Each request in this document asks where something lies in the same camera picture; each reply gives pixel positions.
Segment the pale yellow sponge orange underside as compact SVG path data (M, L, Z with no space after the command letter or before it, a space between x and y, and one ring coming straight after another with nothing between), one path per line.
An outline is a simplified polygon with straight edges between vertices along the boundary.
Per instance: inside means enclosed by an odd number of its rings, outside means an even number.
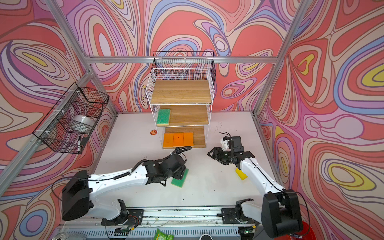
M194 133L193 132L184 132L183 133L183 146L194 146Z

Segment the green sponge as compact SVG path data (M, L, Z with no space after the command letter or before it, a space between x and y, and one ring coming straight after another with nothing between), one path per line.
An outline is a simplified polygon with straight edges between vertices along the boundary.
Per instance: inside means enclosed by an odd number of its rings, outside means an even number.
M170 109L160 109L158 112L158 117L156 121L157 127L168 126L170 124L170 116L171 116Z

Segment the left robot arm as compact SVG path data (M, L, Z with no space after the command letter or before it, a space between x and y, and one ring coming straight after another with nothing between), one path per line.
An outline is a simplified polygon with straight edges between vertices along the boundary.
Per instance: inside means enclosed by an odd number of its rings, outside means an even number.
M62 220L97 217L103 219L103 226L122 225L130 215L124 200L108 202L102 199L104 196L135 186L165 186L169 178L181 180L186 162L182 154L172 153L159 160L141 160L131 169L108 174L89 175L80 171L62 190Z

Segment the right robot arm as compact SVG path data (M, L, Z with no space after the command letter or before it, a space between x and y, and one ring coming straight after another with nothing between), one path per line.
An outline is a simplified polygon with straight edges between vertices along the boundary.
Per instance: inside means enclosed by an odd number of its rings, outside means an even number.
M270 238L293 235L303 230L298 194L286 190L260 166L250 151L245 151L240 136L225 136L221 146L214 147L207 155L228 166L234 164L256 186L263 196L261 206L253 199L236 202L233 216L240 223L255 221L262 224Z

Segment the yellow sponge right table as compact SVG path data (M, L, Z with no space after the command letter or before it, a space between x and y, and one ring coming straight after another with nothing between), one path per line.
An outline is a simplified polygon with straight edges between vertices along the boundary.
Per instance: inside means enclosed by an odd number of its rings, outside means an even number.
M239 169L236 169L235 172L242 181L248 178L248 176Z

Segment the green snack bag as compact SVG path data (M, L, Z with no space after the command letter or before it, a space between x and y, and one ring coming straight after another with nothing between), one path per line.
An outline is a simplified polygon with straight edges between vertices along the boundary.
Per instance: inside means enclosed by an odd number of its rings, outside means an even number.
M173 239L174 239L173 235L165 234L160 229L156 230L156 234L153 238L153 240L173 240Z

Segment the red bucket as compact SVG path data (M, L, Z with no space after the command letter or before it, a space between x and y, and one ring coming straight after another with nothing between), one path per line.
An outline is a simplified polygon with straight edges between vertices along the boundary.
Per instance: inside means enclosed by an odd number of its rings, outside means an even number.
M303 230L299 232L298 235L303 235L303 237L286 235L275 238L275 240L317 240L314 230L306 222L303 222Z

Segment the aluminium front rail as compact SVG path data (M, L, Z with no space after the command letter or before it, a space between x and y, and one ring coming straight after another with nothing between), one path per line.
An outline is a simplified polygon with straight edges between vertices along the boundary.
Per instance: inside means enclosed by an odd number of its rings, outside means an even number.
M161 227L213 227L226 226L217 217L222 208L236 208L227 206L193 206L193 207L139 207L128 209L143 209L143 221L139 228ZM62 229L90 229L90 228L126 228L128 226L102 226L101 217L81 217L77 220L62 221ZM229 226L246 226L250 224L234 224Z

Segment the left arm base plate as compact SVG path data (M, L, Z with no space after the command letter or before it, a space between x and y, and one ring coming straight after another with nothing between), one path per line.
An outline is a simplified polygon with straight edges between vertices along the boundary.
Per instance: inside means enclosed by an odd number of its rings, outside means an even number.
M127 214L121 214L113 220L102 219L102 226L129 226L137 227L142 224L144 210L143 209L128 209Z

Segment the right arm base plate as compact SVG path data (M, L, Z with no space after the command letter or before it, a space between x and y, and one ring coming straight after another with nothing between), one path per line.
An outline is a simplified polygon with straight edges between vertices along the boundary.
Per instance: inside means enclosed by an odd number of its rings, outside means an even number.
M221 212L217 214L217 217L221 218L225 225L252 224L258 226L260 224L253 219L242 216L236 208L222 208Z

